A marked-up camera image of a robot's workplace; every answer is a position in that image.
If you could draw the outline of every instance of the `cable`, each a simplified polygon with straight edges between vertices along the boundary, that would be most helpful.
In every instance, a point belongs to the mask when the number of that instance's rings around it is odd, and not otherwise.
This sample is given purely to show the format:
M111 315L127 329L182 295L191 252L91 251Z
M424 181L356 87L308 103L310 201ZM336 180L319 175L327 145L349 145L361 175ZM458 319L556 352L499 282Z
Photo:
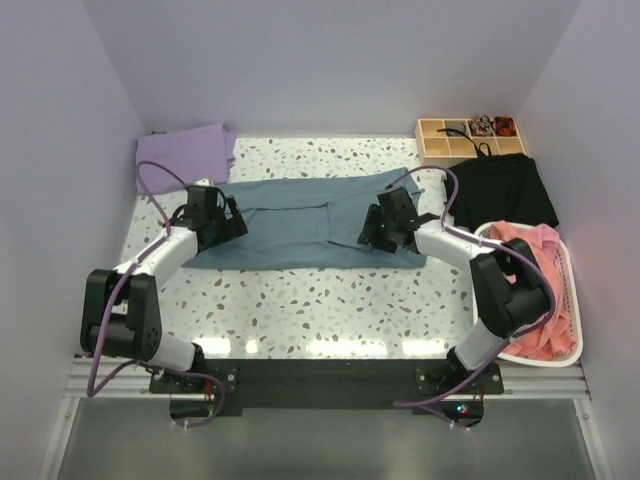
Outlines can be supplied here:
M111 380L113 380L116 377L116 375L118 375L118 373L120 373L123 369L125 369L126 367L128 367L130 365L141 365L141 366L143 366L145 368L151 369L151 370L156 371L156 372L158 372L160 370L158 367L155 367L155 366L152 366L152 365L148 365L148 364L146 364L144 362L138 362L136 360L128 360L126 362L121 363L116 368L114 368L100 382L100 384L98 384L98 386L95 385L96 377L98 375L98 367L100 366L100 357L102 357L102 350L104 348L104 342L105 342L105 339L106 339L106 336L107 336L107 327L108 327L109 321L111 319L111 310L113 309L113 306L115 305L115 302L116 302L116 300L118 298L118 295L120 294L120 291L122 290L124 285L127 283L127 280L129 279L129 277L131 277L131 275L133 274L135 269L138 267L138 265L140 265L140 263L144 259L146 259L149 255L151 255L151 253L153 253L155 250L157 250L157 248L160 245L162 245L164 242L166 242L168 237L171 235L171 224L169 222L169 219L168 219L166 213L164 212L164 210L162 209L162 207L160 206L158 201L155 199L153 194L151 194L151 192L147 188L146 184L142 180L142 176L140 174L140 166L141 165L153 165L153 166L156 166L156 167L166 171L170 175L172 175L185 188L187 188L187 185L184 183L184 181L182 181L182 179L180 177L178 177L178 175L176 175L174 172L172 172L168 168L166 168L166 167L164 167L164 166L162 166L162 165L160 165L158 163L150 162L150 161L146 161L146 160L138 163L138 166L136 168L136 175L137 175L137 178L138 178L138 182L140 183L140 186L142 187L142 190L149 197L149 200L151 200L151 203L156 207L156 209L162 215L162 218L165 220L165 228L167 230L167 236L166 237L161 237L157 241L152 243L148 248L143 250L138 255L138 257L136 257L131 262L131 265L129 265L129 268L127 268L127 270L125 271L125 273L122 274L122 276L120 277L118 282L116 282L116 285L113 287L113 290L111 291L111 294L109 295L109 298L107 299L107 304L106 304L104 312L102 314L102 320L100 321L100 330L98 332L98 339L96 340L96 346L95 346L94 351L93 351L93 361L91 362L91 370L90 370L90 373L89 373L89 380L87 382L87 397L89 397L89 398L95 397L107 385L107 383L109 383ZM219 391L220 391L220 402L218 403L218 407L216 408L216 410L213 413L211 413L204 420L200 420L200 421L197 421L197 422L194 422L194 423L189 423L189 422L185 421L183 423L184 427L186 427L186 428L194 428L194 427L198 427L198 426L204 425L206 423L209 423L211 420L213 420L214 417L216 417L216 416L218 416L220 414L220 412L222 411L222 408L224 406L224 401L225 401L224 385L222 384L222 382L220 380L218 380L217 378L215 378L212 375L206 375L206 374L203 374L203 373L181 372L181 371L178 371L178 370L173 370L173 369L168 369L168 368L164 369L164 371L169 373L169 374L171 374L171 375L177 375L177 376L181 376L181 377L202 378L204 380L207 380L207 381L215 383L217 385Z
M522 330L521 332L518 332L516 334L513 335L513 337L517 338L520 337L522 335L526 335L527 333L530 333L534 330L537 330L538 328L542 328L544 327L544 325L547 324L547 322L549 320L551 320L551 317L553 316L553 313L556 310L556 298L555 295L553 293L553 289L551 288L551 285L549 284L549 281L547 280L547 278L544 276L544 274L542 273L542 271L540 270L540 268L538 268L533 262L531 262L528 258L526 258L525 256L521 255L518 252L515 252L507 247L505 247L504 245L498 243L498 242L494 242L494 241L487 241L484 240L476 235L473 234L467 234L466 232L463 232L461 230L458 230L456 228L453 228L451 226L449 226L448 224L445 223L445 219L446 216L449 213L449 210L451 209L451 206L453 205L454 200L456 199L456 196L458 195L458 190L460 188L460 183L458 181L458 177L456 176L455 173L453 173L453 171L449 168L446 167L440 167L437 165L422 165L419 167L415 167L412 168L411 170L409 170L408 172L404 173L403 175L399 176L397 179L395 179L393 182L391 182L389 184L389 187L392 187L393 185L395 185L396 183L398 183L400 180L402 180L403 178L411 175L414 172L417 172L418 170L425 170L425 169L435 169L435 170L441 170L443 172L445 172L447 175L451 176L451 178L453 179L453 193L451 194L451 198L449 198L449 200L447 201L447 203L445 204L444 210L442 211L442 216L440 217L440 225L442 226L443 230L445 230L446 232L450 233L451 235L458 237L462 240L466 240L470 243L475 243L479 246L483 246L483 247L488 247L488 248L494 248L497 250L500 250L504 253L506 253L507 255L510 255L513 258L516 258L517 260L523 262L525 265L527 265L529 268L531 268L534 273L541 279L542 281L542 287L545 291L545 294L547 295L547 297L549 298L549 310L547 311L547 313L545 314L544 318L535 323L534 325L532 325L531 327ZM397 408L422 408L423 407L428 407L429 405L433 405L434 403L440 402L442 400L444 400L445 398L454 395L455 393L458 393L460 390L462 390L463 388L465 388L467 385L469 385L473 380L476 379L476 377L478 377L489 365L491 365L493 363L493 361L498 357L498 355L500 354L500 352L502 352L502 350L504 350L504 348L509 344L509 340L505 339L500 345L499 347L496 349L495 352L493 352L491 355L489 355L489 357L487 358L487 360L485 360L485 362L480 365L477 369L475 369L473 372L471 372L471 374L469 376L467 376L462 382L460 382L458 385L456 385L455 387L449 389L448 391L437 395L435 397L429 398L427 400L422 400L419 402L406 402L403 400L398 400L393 402L393 405ZM435 412L435 410L430 409L429 410L430 413Z

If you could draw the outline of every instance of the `gray floor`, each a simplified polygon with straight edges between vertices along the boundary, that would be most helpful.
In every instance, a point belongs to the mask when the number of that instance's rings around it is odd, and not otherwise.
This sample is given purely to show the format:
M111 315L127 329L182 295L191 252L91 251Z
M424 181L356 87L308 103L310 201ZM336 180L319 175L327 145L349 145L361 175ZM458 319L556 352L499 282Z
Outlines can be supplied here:
M185 436L167 400L82 400L60 479L592 479L571 401L494 401L472 436L405 411L248 410Z

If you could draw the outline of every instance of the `black cloth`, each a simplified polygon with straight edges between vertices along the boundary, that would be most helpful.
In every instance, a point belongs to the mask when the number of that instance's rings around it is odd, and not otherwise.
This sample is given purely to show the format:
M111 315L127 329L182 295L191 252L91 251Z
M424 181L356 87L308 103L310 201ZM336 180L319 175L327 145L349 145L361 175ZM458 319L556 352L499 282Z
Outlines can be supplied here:
M450 213L454 224L474 232L480 225L498 220L538 225L558 225L558 217L540 180L536 163L522 153L486 156L451 167L460 182ZM453 193L447 175L447 199Z

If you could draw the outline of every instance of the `blue fabric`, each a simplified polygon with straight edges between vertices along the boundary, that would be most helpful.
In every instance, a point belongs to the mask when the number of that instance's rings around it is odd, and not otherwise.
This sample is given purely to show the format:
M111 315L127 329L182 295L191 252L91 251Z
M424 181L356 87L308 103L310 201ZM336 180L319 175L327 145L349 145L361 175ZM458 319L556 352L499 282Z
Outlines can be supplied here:
M185 264L221 270L305 267L420 268L425 257L358 245L369 205L400 175L400 168L366 177L263 180L230 183L225 195L238 202L249 233L206 250ZM420 189L408 176L400 182L417 205Z

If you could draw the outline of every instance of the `wooden organizer box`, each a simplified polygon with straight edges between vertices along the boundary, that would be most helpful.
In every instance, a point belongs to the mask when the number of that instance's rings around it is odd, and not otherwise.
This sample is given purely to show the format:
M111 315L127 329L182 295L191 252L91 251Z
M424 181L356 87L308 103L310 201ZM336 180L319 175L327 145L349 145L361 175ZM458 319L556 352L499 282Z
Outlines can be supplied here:
M476 152L469 140L464 137L449 137L445 132L438 132L441 128L455 128L464 123L469 135L476 145L486 143L491 147L494 155L509 153L524 153L524 145L520 138L520 131L516 125L516 135L513 137L473 137L467 118L420 118L416 125L416 141L422 164L432 163L443 167L450 167L469 158L476 158Z

